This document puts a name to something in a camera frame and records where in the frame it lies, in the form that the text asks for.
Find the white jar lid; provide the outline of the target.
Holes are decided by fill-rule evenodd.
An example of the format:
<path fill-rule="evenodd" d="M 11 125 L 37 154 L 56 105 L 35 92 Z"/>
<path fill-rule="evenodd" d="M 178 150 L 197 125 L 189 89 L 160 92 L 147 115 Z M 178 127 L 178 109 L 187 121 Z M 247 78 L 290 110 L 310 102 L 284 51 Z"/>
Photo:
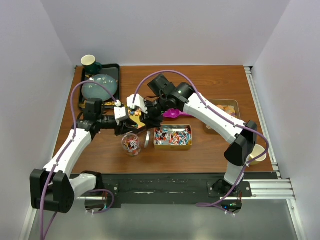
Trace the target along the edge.
<path fill-rule="evenodd" d="M 146 132 L 146 135 L 145 135 L 145 141 L 144 141 L 144 145 L 143 147 L 146 149 L 149 145 L 149 142 L 150 142 L 150 136 L 151 136 L 151 132 L 148 130 Z"/>

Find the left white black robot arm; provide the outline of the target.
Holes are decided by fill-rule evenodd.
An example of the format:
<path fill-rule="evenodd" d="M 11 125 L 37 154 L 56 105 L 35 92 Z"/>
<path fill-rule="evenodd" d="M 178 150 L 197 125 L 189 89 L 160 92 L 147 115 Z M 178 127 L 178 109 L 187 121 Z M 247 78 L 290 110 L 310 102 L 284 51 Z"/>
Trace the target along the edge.
<path fill-rule="evenodd" d="M 71 179 L 71 172 L 85 148 L 101 130 L 113 129 L 116 135 L 129 131 L 130 117 L 126 107 L 117 100 L 113 115 L 104 115 L 102 101 L 90 99 L 82 119 L 76 119 L 69 136 L 54 158 L 43 169 L 30 174 L 31 206 L 34 209 L 68 213 L 74 200 L 85 193 L 99 196 L 104 190 L 102 174 L 84 171 Z"/>

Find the magenta plastic scoop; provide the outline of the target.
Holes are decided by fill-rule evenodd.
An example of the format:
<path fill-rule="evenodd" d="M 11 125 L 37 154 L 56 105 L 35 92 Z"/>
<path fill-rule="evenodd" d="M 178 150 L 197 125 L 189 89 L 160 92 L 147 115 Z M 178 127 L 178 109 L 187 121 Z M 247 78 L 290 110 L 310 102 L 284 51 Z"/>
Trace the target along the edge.
<path fill-rule="evenodd" d="M 164 118 L 176 119 L 178 117 L 191 117 L 191 115 L 180 111 L 179 109 L 169 109 L 163 113 Z"/>

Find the clear glass jar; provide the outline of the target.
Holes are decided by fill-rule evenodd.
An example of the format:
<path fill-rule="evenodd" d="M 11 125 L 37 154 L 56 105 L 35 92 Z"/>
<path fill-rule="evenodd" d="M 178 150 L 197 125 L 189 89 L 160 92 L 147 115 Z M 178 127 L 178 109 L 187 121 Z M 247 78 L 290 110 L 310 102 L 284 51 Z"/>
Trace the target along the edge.
<path fill-rule="evenodd" d="M 141 152 L 140 138 L 134 133 L 124 135 L 121 140 L 121 145 L 129 156 L 135 157 Z"/>

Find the gold tin of star candies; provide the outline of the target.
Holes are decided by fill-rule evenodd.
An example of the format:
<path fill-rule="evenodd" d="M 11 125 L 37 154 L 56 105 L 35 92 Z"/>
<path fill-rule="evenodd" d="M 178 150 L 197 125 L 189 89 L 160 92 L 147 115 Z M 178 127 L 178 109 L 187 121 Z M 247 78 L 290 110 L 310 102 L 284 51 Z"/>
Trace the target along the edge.
<path fill-rule="evenodd" d="M 141 122 L 140 117 L 142 116 L 141 109 L 132 110 L 127 106 L 125 109 L 128 112 L 128 119 L 124 121 L 124 133 L 127 134 L 142 134 L 146 130 L 146 125 Z"/>

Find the gold tin of lollipops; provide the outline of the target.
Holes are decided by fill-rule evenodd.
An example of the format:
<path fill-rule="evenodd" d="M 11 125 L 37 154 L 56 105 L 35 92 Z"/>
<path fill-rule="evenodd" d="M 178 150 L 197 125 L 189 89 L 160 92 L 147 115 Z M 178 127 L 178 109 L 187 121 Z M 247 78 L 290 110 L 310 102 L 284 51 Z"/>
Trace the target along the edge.
<path fill-rule="evenodd" d="M 153 145 L 158 150 L 187 151 L 193 145 L 192 127 L 188 124 L 161 125 L 153 133 Z"/>

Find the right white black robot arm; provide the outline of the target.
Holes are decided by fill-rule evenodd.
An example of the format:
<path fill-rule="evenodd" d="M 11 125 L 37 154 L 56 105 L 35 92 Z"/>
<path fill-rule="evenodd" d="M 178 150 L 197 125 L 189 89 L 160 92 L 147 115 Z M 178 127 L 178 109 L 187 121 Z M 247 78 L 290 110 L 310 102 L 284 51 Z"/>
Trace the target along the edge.
<path fill-rule="evenodd" d="M 213 184 L 213 189 L 230 197 L 235 196 L 241 190 L 244 169 L 256 145 L 257 124 L 251 120 L 244 122 L 232 117 L 209 102 L 190 79 L 175 86 L 164 76 L 163 71 L 151 76 L 154 79 L 148 83 L 148 87 L 157 97 L 156 100 L 134 101 L 142 108 L 143 122 L 149 127 L 158 127 L 160 118 L 166 111 L 177 109 L 210 126 L 229 143 L 224 152 L 228 162 L 226 173 L 222 180 Z"/>

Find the gold tin of gummy candies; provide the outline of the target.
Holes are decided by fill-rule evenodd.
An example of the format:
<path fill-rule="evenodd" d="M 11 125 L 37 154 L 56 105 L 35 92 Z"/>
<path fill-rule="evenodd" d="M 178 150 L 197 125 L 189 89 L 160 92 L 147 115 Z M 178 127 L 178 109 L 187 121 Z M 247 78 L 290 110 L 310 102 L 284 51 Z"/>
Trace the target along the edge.
<path fill-rule="evenodd" d="M 234 99 L 207 99 L 234 118 L 241 119 L 239 104 Z"/>

